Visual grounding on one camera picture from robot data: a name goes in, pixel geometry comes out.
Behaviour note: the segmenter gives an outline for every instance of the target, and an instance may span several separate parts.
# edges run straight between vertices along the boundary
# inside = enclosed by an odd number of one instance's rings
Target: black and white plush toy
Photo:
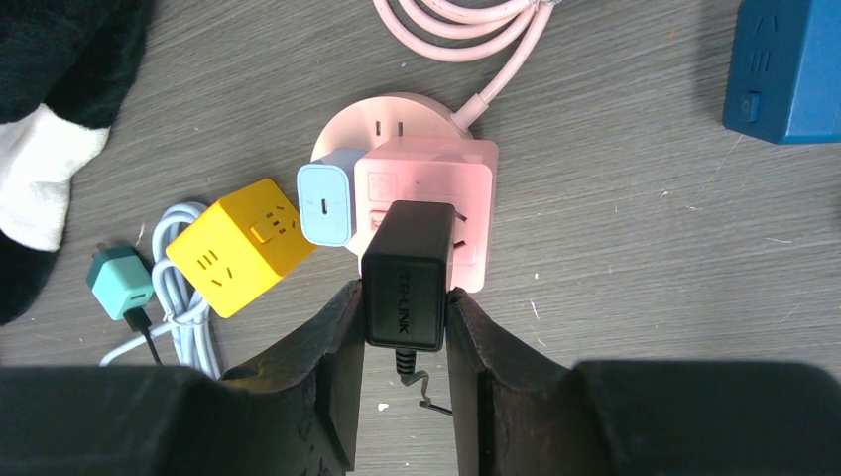
[[[70,180],[105,146],[152,0],[0,0],[0,325],[56,262]]]

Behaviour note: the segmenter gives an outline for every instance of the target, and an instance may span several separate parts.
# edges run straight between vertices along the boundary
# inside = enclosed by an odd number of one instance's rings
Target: gray wooden table
[[[56,272],[0,331],[4,365],[94,364],[129,337],[85,286],[97,242],[134,243],[143,228],[149,253],[169,205],[262,177],[295,200],[296,170],[339,109],[392,91],[456,107],[506,57],[436,63],[397,43],[370,2],[294,3],[159,2],[113,138],[74,182]],[[841,376],[841,147],[723,130],[737,7],[563,2],[475,128],[501,149],[492,263],[476,298],[548,357],[795,359]],[[214,321],[224,364],[286,335],[355,276],[345,250],[316,251]],[[141,348],[122,362],[149,357]],[[443,405],[445,362],[420,360]],[[451,421],[418,409],[392,353],[369,349],[362,393],[357,474],[455,473]]]

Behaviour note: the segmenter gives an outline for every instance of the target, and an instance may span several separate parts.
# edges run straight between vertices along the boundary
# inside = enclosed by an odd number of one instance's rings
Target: blue object
[[[143,307],[155,292],[152,277],[129,246],[100,250],[87,272],[87,286],[112,320]]]
[[[774,144],[841,142],[841,0],[745,0],[724,126]]]
[[[319,246],[344,246],[356,232],[353,167],[364,151],[339,149],[298,170],[300,231]]]

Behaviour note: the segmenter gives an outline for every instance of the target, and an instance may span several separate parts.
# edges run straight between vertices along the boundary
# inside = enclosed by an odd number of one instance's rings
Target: pink power cord
[[[444,48],[431,45],[410,32],[395,16],[388,0],[374,0],[374,7],[389,31],[409,49],[431,60],[446,62],[480,60],[497,53],[519,38],[523,31],[526,32],[514,54],[496,77],[484,89],[474,94],[461,106],[461,109],[452,114],[453,123],[465,132],[488,109],[488,104],[526,62],[526,58],[541,38],[554,4],[559,3],[559,0],[508,0],[495,7],[472,9],[453,5],[447,0],[421,0],[429,10],[453,22],[450,24],[432,18],[418,6],[417,0],[399,1],[409,18],[421,28],[451,40],[479,38],[508,24],[502,33],[481,45],[467,48]]]

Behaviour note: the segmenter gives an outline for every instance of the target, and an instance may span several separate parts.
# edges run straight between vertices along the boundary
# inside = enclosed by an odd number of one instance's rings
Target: switch
[[[372,211],[368,218],[371,220],[371,231],[377,231],[380,228],[380,225],[383,223],[383,218],[386,217],[385,211]]]
[[[742,95],[742,120],[754,124],[760,118],[760,93],[749,92]]]
[[[257,241],[259,241],[261,245],[272,239],[273,228],[265,221],[252,225],[250,230],[251,234],[257,238]]]

